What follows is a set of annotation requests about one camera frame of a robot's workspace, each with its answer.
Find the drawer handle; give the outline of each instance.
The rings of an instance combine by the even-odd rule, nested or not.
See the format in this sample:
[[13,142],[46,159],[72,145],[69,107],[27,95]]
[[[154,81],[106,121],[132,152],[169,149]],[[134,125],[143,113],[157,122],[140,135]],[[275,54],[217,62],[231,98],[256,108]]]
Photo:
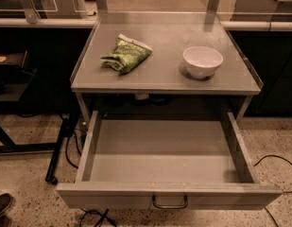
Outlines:
[[184,204],[183,205],[160,205],[156,202],[156,197],[152,197],[153,205],[159,209],[183,209],[188,205],[187,196],[184,196]]

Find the gray tabletop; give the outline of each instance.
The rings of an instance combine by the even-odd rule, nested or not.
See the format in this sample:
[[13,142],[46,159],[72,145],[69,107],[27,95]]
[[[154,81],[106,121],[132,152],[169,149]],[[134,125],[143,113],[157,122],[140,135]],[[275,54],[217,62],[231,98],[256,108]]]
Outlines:
[[[119,75],[103,67],[100,57],[109,54],[122,33],[153,49],[133,71]],[[183,51],[208,46],[224,61],[207,79],[193,79],[183,68]],[[228,34],[212,14],[177,12],[103,13],[72,83],[76,93],[151,93],[241,95],[260,89],[239,56]]]

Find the drawer front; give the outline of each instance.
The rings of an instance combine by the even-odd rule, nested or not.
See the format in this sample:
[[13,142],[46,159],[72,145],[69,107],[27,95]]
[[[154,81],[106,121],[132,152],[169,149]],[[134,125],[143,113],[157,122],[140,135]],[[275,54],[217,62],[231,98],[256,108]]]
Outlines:
[[[166,142],[169,149],[167,153],[159,148],[162,142],[154,139],[153,144],[156,141],[159,141],[160,144],[155,147],[152,146],[151,152],[145,151],[145,155],[134,156],[137,159],[134,159],[134,161],[131,161],[131,155],[136,152],[130,151],[128,146],[125,146],[125,150],[121,151],[117,148],[111,149],[109,141],[104,141],[105,144],[102,143],[102,140],[100,140],[101,128],[106,127],[115,131],[121,124],[119,122],[118,125],[117,121],[111,122],[111,124],[109,122],[109,125],[105,126],[103,121],[98,112],[93,113],[77,171],[76,182],[59,183],[57,187],[60,196],[70,208],[255,210],[264,208],[282,194],[279,187],[262,186],[258,183],[248,151],[232,113],[224,113],[220,122],[213,125],[200,122],[199,129],[197,128],[198,123],[196,123],[193,126],[197,130],[191,131],[191,133],[183,129],[185,133],[184,142],[188,141],[187,137],[191,137],[192,143],[195,139],[197,142],[195,145],[185,144],[181,146],[180,154],[174,151],[175,147],[171,148],[173,138]],[[170,121],[165,123],[167,136],[172,135],[172,131],[176,131],[176,126],[168,128],[169,125]],[[142,131],[149,131],[150,135],[155,134],[155,127],[153,127],[154,130],[149,128],[145,128],[145,130],[143,127],[141,129]],[[201,138],[201,135],[206,135],[206,131],[212,132],[214,136],[208,135]],[[134,134],[141,135],[140,132],[136,131],[134,131]],[[130,137],[130,135],[124,136],[122,133],[120,135],[122,137],[118,135],[118,141],[123,138],[128,140],[126,137]],[[146,141],[151,141],[150,137],[145,136],[145,138]],[[209,138],[208,142],[210,144],[220,144],[221,150],[218,151],[218,146],[213,147],[213,151],[212,147],[206,149],[205,144],[202,146],[203,141],[205,142],[207,138]],[[228,146],[229,155],[224,149],[225,144]],[[144,166],[144,161],[151,163],[151,166]],[[164,163],[163,167],[158,168],[158,170],[163,169],[162,174],[159,175],[162,180],[156,178],[151,181],[152,175],[150,174],[154,174],[156,169],[153,166],[158,165],[159,162]],[[178,165],[168,167],[168,162]],[[225,163],[225,166],[219,165],[219,162]],[[225,168],[223,171],[219,171],[220,167]],[[174,172],[177,171],[177,168],[180,168],[181,174],[186,177],[186,181],[185,178],[179,176],[178,172]],[[229,177],[233,170],[235,170],[234,178]],[[118,181],[120,180],[117,176],[118,173],[125,175],[125,178],[121,179],[122,181]]]

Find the desk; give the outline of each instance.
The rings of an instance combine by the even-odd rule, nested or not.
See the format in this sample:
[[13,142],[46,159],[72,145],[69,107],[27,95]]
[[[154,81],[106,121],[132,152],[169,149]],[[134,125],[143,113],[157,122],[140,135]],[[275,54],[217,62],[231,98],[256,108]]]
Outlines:
[[[153,49],[123,76],[100,63],[119,33]],[[182,68],[182,52],[193,45],[223,55],[212,77],[193,79]],[[76,182],[57,188],[69,207],[262,209],[281,195],[256,178],[227,104],[229,98],[242,99],[241,116],[260,88],[213,14],[102,14],[72,90],[89,129]],[[162,107],[99,104],[91,115],[85,98],[141,93],[174,101]]]

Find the black shoe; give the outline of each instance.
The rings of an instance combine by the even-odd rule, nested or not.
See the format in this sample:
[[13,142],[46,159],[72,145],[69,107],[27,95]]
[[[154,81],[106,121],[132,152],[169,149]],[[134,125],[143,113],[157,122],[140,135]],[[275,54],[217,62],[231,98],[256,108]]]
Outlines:
[[1,216],[0,217],[0,227],[9,227],[11,224],[10,218],[7,216]]
[[12,203],[12,196],[9,193],[0,195],[0,216],[11,205],[11,203]]

